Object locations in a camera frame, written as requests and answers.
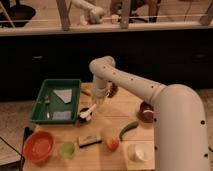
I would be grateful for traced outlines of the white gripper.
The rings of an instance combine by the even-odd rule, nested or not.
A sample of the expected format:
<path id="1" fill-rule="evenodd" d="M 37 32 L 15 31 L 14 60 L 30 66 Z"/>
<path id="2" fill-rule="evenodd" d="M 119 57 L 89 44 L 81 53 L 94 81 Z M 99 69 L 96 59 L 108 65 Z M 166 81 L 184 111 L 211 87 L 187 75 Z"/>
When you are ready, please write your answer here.
<path id="1" fill-rule="evenodd" d="M 108 93 L 108 81 L 101 78 L 94 78 L 92 84 L 92 100 L 97 102 L 104 100 Z"/>

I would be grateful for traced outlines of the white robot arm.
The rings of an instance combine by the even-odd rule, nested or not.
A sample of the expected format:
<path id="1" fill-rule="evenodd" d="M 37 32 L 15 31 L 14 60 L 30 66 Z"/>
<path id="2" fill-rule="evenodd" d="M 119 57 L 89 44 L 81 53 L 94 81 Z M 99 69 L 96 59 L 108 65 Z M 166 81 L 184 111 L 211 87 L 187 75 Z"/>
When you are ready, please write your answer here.
<path id="1" fill-rule="evenodd" d="M 155 171 L 211 171 L 206 114 L 195 90 L 121 71 L 111 56 L 92 60 L 89 69 L 95 98 L 113 82 L 152 107 Z"/>

